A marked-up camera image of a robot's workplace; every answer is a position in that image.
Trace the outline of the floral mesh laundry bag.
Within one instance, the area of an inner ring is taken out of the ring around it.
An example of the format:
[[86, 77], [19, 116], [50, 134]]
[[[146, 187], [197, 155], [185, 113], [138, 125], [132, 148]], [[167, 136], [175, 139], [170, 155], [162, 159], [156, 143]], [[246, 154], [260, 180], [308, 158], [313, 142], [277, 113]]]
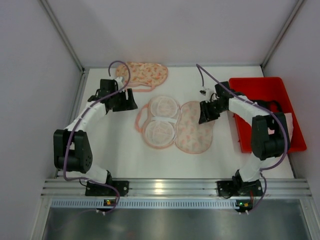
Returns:
[[180, 105], [174, 98], [159, 95], [145, 104], [135, 119], [135, 129], [154, 149], [175, 145], [187, 154], [207, 151], [213, 141], [214, 121], [199, 124], [200, 102]]

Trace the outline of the black lace bra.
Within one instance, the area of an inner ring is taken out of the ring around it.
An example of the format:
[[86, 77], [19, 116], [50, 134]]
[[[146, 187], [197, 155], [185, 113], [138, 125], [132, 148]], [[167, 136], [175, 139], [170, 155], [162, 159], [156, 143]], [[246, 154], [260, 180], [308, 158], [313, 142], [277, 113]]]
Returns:
[[268, 110], [274, 113], [283, 112], [281, 104], [276, 100], [266, 101], [261, 99], [250, 99], [250, 101], [260, 110]]

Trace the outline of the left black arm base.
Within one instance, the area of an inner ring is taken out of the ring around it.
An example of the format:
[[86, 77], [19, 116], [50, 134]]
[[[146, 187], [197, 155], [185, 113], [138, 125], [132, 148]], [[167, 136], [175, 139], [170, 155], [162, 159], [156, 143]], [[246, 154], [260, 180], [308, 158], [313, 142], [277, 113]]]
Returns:
[[[115, 188], [121, 197], [129, 192], [130, 182], [127, 180], [113, 180], [111, 186]], [[85, 196], [87, 197], [115, 197], [117, 193], [110, 187], [88, 182], [86, 184]]]

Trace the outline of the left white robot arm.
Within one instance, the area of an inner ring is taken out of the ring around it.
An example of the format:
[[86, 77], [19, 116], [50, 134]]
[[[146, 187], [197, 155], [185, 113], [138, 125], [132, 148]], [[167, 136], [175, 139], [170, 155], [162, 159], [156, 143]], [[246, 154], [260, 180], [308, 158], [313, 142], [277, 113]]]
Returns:
[[53, 134], [54, 166], [63, 171], [66, 181], [85, 180], [107, 185], [111, 173], [94, 163], [88, 133], [108, 112], [123, 112], [138, 108], [133, 90], [120, 76], [101, 79], [100, 87], [91, 95], [83, 111], [64, 129]]

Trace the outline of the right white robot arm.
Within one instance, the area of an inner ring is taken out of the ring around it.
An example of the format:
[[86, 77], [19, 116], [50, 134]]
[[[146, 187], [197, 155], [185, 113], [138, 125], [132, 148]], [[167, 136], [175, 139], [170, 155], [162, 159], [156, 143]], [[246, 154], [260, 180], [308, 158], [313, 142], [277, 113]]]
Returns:
[[264, 170], [277, 167], [280, 163], [266, 166], [265, 162], [280, 157], [282, 161], [290, 147], [290, 138], [286, 116], [283, 112], [272, 112], [250, 100], [241, 92], [229, 88], [227, 81], [215, 85], [215, 90], [203, 87], [201, 101], [200, 125], [217, 120], [221, 113], [232, 112], [241, 117], [251, 127], [249, 160], [237, 170], [234, 178], [241, 183], [255, 182]]

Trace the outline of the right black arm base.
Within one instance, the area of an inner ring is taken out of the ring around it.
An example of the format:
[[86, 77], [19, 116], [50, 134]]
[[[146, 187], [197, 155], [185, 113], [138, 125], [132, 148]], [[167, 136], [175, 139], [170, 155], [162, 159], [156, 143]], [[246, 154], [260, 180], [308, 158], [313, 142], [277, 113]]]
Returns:
[[261, 197], [263, 189], [259, 180], [242, 182], [241, 180], [220, 180], [217, 182], [219, 197], [229, 199], [231, 197]]

